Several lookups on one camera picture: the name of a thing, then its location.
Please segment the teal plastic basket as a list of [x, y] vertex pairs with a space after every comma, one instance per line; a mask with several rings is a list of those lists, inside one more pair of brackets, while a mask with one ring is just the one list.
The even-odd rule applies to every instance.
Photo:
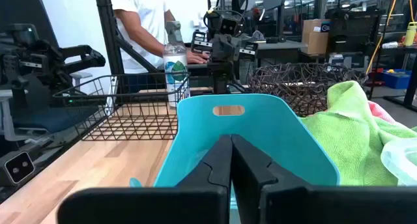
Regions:
[[[176, 186], [223, 135], [240, 135], [311, 185], [336, 186], [339, 171], [291, 108], [267, 94], [195, 96], [179, 102], [179, 128], [155, 186]], [[231, 180], [229, 215], [237, 209]]]

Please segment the black frame post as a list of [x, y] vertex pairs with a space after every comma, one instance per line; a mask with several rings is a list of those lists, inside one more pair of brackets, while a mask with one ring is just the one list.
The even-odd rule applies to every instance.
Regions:
[[164, 79], [160, 76], [162, 73], [138, 52], [136, 52], [120, 34], [115, 15], [113, 13], [111, 0], [96, 0], [96, 5], [106, 45], [111, 76], [114, 77], [114, 79], [119, 78], [119, 90], [117, 91], [117, 96], [133, 95], [133, 93], [127, 93], [128, 85], [125, 81], [128, 80], [128, 74], [124, 73], [121, 50], [127, 52], [131, 58], [141, 64], [148, 71], [147, 75], [156, 75], [156, 77], [154, 77], [155, 81], [159, 81], [161, 84], [164, 84]]

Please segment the green microfiber towel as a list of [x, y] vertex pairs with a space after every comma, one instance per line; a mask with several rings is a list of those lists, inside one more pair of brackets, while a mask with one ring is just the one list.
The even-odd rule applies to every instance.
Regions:
[[371, 114], [368, 99], [356, 81], [327, 91], [328, 107], [300, 120], [336, 164], [343, 186], [396, 186], [398, 179], [381, 162], [384, 145], [417, 138], [417, 126], [393, 124]]

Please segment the clear plastic container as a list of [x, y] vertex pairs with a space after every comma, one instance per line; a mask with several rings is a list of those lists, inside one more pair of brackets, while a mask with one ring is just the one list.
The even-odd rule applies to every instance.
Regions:
[[417, 138], [395, 139], [384, 145], [381, 162], [398, 186], [417, 187]]

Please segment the person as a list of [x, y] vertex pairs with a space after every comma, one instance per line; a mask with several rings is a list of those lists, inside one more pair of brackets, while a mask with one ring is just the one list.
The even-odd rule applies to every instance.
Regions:
[[163, 69], [166, 23], [175, 20], [169, 0], [111, 0], [111, 4], [122, 37], [146, 61]]

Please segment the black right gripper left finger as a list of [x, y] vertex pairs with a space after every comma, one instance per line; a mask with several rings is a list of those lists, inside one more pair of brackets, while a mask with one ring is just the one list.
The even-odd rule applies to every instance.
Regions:
[[59, 206], [58, 224], [228, 224], [231, 136], [223, 135], [176, 186], [89, 188]]

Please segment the pink microfiber towel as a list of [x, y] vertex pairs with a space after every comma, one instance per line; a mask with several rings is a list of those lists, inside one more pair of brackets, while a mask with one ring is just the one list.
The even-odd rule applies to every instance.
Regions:
[[395, 119], [392, 118], [392, 116], [385, 109], [383, 109], [379, 104], [372, 102], [372, 101], [368, 101], [368, 105], [369, 105], [371, 114], [374, 117], [378, 117], [391, 124], [395, 122]]

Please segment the clear spray bottle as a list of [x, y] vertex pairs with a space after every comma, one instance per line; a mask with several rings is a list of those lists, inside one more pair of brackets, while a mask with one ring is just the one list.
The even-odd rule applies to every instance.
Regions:
[[189, 73], [187, 69], [187, 49], [182, 40], [179, 21], [167, 21], [168, 42], [164, 47], [163, 60], [168, 93], [168, 104], [176, 108], [177, 104], [189, 97]]

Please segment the brown cardboard box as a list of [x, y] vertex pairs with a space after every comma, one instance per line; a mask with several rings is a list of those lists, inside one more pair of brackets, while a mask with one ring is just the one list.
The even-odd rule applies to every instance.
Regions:
[[302, 30], [302, 43], [307, 45], [301, 52], [307, 55], [323, 55], [328, 44], [329, 19], [304, 20]]

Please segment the yellow-green drink bottle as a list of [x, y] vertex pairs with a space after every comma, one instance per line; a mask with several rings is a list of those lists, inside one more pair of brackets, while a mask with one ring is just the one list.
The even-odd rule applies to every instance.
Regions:
[[407, 32], [403, 41], [404, 46], [412, 46], [414, 44], [414, 38], [417, 33], [417, 22], [410, 22], [407, 27]]

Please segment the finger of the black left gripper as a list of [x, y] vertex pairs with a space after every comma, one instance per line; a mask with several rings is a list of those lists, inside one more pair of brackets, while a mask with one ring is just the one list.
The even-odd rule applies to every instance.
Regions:
[[243, 41], [239, 49], [239, 60], [254, 61], [257, 56], [259, 44], [256, 42]]
[[212, 44], [207, 41], [206, 33], [199, 30], [193, 32], [191, 51], [193, 53], [210, 53], [212, 51]]

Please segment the grey office chair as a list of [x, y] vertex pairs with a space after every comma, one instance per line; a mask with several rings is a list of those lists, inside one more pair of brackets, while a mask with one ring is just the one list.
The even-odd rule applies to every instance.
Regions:
[[0, 84], [0, 135], [7, 141], [40, 141], [72, 128], [98, 111], [95, 105], [72, 107], [55, 98], [48, 86], [29, 74], [26, 86]]

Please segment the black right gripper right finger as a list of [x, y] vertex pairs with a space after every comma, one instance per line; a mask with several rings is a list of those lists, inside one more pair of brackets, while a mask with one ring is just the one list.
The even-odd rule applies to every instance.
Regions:
[[314, 186], [232, 135], [242, 224], [417, 224], [416, 187]]

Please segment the blue storage bin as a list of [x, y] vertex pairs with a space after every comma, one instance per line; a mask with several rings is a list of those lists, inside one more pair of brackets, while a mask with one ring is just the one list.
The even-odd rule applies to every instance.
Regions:
[[385, 70], [382, 75], [384, 85], [391, 89], [407, 89], [412, 72], [410, 70]]

